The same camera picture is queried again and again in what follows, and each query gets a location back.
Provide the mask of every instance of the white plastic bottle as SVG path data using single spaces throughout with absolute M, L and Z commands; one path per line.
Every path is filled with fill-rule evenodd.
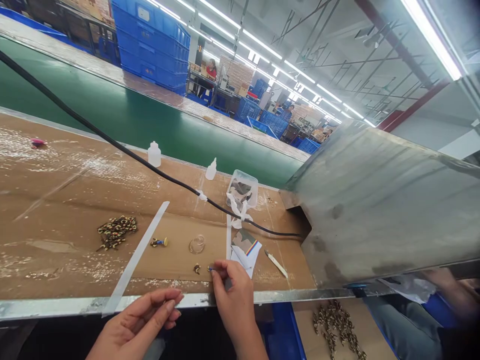
M 162 152 L 160 151 L 159 145 L 155 141 L 151 142 L 147 153 L 148 162 L 154 167 L 158 168 L 162 163 Z
M 207 180 L 213 180 L 217 173 L 217 158 L 214 158 L 211 164 L 206 168 L 205 177 Z

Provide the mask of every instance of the pile of metal parts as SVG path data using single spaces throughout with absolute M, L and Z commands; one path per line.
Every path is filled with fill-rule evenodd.
M 111 217 L 108 222 L 100 226 L 97 231 L 100 234 L 102 245 L 97 250 L 117 249 L 117 246 L 125 241 L 125 235 L 128 232 L 137 232 L 137 219 L 122 215 L 120 217 Z
M 321 332 L 328 343 L 331 360 L 335 359 L 338 338 L 342 346 L 348 342 L 348 347 L 356 354 L 358 360 L 367 360 L 367 354 L 361 351 L 357 336 L 354 334 L 355 327 L 350 314 L 337 300 L 331 301 L 327 307 L 320 306 L 318 311 L 313 313 L 313 328 L 317 335 Z

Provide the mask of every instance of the pink object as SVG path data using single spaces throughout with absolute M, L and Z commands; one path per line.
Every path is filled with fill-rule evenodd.
M 31 148 L 32 149 L 38 149 L 39 147 L 41 147 L 42 145 L 46 145 L 47 142 L 46 141 L 43 141 L 42 139 L 39 139 L 38 137 L 33 137 L 30 139 L 30 142 L 31 142 Z

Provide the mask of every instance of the hand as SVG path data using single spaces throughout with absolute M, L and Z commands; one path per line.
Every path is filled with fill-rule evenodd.
M 257 329 L 254 313 L 254 284 L 237 261 L 217 260 L 211 271 L 216 306 L 226 331 L 236 346 L 245 336 Z M 223 280 L 231 279 L 231 288 L 225 290 Z
M 96 339 L 86 360 L 142 360 L 162 327 L 175 327 L 184 296 L 179 289 L 159 289 L 135 300 L 110 319 Z

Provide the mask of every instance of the red beam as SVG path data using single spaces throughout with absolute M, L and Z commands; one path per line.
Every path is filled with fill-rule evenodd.
M 383 29 L 387 23 L 382 18 L 380 13 L 377 11 L 375 6 L 370 2 L 370 0 L 355 0 L 355 3 L 358 7 L 365 13 L 365 15 L 370 19 L 370 21 L 375 25 L 375 27 L 380 31 Z M 407 64 L 410 70 L 415 74 L 415 76 L 420 80 L 421 84 L 427 89 L 432 88 L 433 83 L 428 77 L 428 75 L 423 71 L 419 64 L 415 61 L 412 54 L 408 49 L 402 44 L 397 35 L 393 31 L 388 32 L 385 35 L 385 39 L 389 44 L 395 48 L 398 56 Z
M 407 120 L 414 112 L 420 109 L 423 105 L 425 105 L 431 98 L 437 95 L 440 91 L 442 91 L 450 82 L 446 79 L 437 82 L 425 95 L 419 98 L 412 106 L 410 106 L 407 110 L 403 111 L 400 115 L 393 118 L 393 120 L 386 124 L 386 126 L 382 126 L 382 130 L 386 131 L 387 133 L 391 133 L 393 129 L 395 129 L 398 125 L 403 123 Z

